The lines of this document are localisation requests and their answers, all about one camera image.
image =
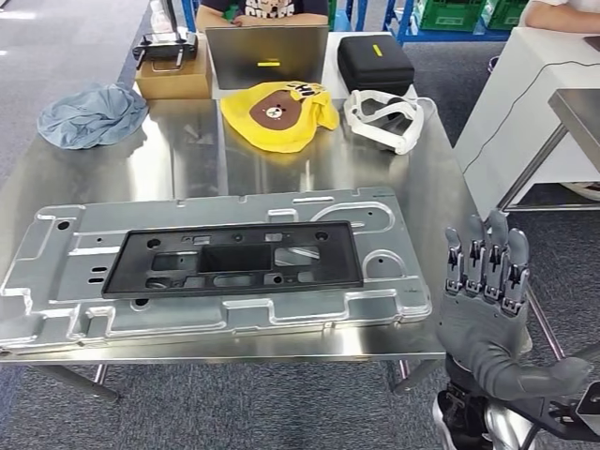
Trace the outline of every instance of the blue cloth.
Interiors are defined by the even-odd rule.
[[[64,149],[110,145],[135,131],[147,113],[146,100],[125,84],[95,84],[46,107],[38,119],[38,131]]]

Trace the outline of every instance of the person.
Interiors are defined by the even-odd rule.
[[[519,25],[566,33],[600,33],[600,0],[530,0]]]
[[[328,0],[202,0],[198,27],[261,25],[326,25]],[[237,6],[237,15],[227,22],[223,14]]]

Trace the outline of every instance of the yellow bag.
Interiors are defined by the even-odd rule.
[[[308,82],[263,82],[223,98],[220,110],[249,143],[268,152],[299,152],[318,126],[340,123],[328,92]]]

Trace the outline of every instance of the white table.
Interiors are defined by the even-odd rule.
[[[487,218],[490,210],[498,206],[508,210],[537,183],[600,181],[600,172],[572,136],[553,134],[560,121],[548,104],[559,88],[600,87],[600,52],[585,43],[583,36],[531,28],[513,30],[454,148],[481,216]],[[549,66],[540,73],[547,64],[565,61],[598,66],[570,63]],[[512,103],[539,73],[482,151]],[[541,165],[527,173],[526,183],[518,184],[518,191],[514,192],[515,181],[522,180],[522,175],[528,166],[531,169],[531,160],[549,138],[559,142]],[[506,204],[509,197],[509,204]]]
[[[327,50],[325,55],[325,67],[322,71],[322,84],[331,94],[331,98],[347,98],[348,90],[346,89],[344,80],[337,68],[337,46],[340,40],[346,36],[369,36],[369,35],[389,35],[389,33],[365,33],[365,32],[333,32],[327,39]],[[220,90],[212,65],[212,98],[223,98],[230,96],[235,90]]]

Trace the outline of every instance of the stamped aluminum plate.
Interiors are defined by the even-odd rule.
[[[150,299],[101,295],[132,230],[343,220],[352,225],[362,287]],[[25,353],[140,338],[404,323],[431,310],[400,207],[386,187],[48,206],[29,227],[0,287],[0,348]]]

